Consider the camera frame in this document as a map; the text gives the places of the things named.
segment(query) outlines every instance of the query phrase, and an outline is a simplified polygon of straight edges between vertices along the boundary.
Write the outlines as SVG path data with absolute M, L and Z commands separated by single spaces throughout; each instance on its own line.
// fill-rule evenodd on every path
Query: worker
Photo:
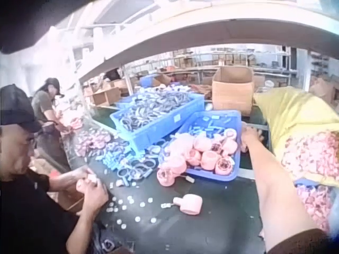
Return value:
M 325 232 L 308 215 L 289 174 L 262 145 L 260 134 L 245 126 L 242 142 L 254 170 L 267 254 L 330 253 Z
M 0 89 L 0 253 L 104 254 L 120 247 L 111 228 L 94 222 L 108 201 L 105 186 L 87 184 L 80 217 L 65 211 L 48 195 L 69 188 L 92 174 L 81 167 L 49 178 L 31 171 L 34 133 L 41 129 L 25 92 Z
M 60 93 L 60 83 L 57 78 L 48 78 L 33 96 L 32 107 L 36 118 L 41 124 L 54 124 L 55 129 L 51 133 L 45 133 L 37 137 L 37 150 L 39 155 L 45 158 L 61 173 L 70 171 L 66 153 L 60 141 L 61 132 L 68 132 L 70 128 L 64 126 L 59 118 L 59 113 L 53 109 L 56 96 Z

